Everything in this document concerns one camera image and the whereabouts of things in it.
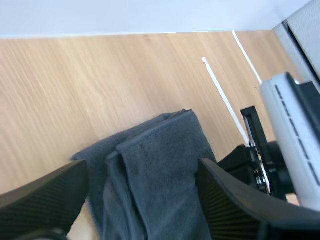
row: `wooden floor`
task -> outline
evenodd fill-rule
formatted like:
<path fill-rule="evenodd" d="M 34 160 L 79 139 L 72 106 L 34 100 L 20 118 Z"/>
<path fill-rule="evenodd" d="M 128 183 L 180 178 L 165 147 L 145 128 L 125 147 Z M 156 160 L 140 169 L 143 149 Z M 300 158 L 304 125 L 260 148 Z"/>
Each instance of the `wooden floor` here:
<path fill-rule="evenodd" d="M 290 71 L 273 31 L 239 32 L 263 80 Z M 218 160 L 244 140 L 201 58 L 241 124 L 255 105 L 274 140 L 259 82 L 231 32 L 0 40 L 0 194 L 63 165 L 91 144 L 159 114 L 193 109 Z M 95 239 L 85 206 L 71 238 Z"/>

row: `gray towel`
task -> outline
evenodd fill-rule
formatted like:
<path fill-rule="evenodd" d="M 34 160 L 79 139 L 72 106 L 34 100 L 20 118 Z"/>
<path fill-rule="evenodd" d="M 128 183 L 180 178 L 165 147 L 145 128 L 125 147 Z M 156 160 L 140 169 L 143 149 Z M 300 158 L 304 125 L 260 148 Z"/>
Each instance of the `gray towel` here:
<path fill-rule="evenodd" d="M 163 114 L 77 153 L 100 237 L 210 239 L 195 175 L 215 161 L 193 111 Z"/>

